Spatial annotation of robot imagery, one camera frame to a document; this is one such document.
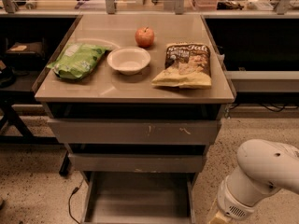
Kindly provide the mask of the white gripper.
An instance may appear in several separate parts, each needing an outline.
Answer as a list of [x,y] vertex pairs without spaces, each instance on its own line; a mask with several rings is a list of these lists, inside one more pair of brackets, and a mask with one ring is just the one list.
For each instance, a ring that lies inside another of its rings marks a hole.
[[232,219],[245,220],[253,212],[252,207],[248,207],[238,201],[228,189],[228,177],[225,177],[218,188],[217,206],[220,209],[207,224],[229,224]]

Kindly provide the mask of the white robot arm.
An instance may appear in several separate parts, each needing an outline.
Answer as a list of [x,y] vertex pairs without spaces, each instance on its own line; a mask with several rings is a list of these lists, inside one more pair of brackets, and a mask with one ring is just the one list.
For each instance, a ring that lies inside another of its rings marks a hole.
[[219,185],[207,224],[244,220],[257,204],[281,189],[299,193],[299,149],[279,142],[251,139],[237,150],[237,166]]

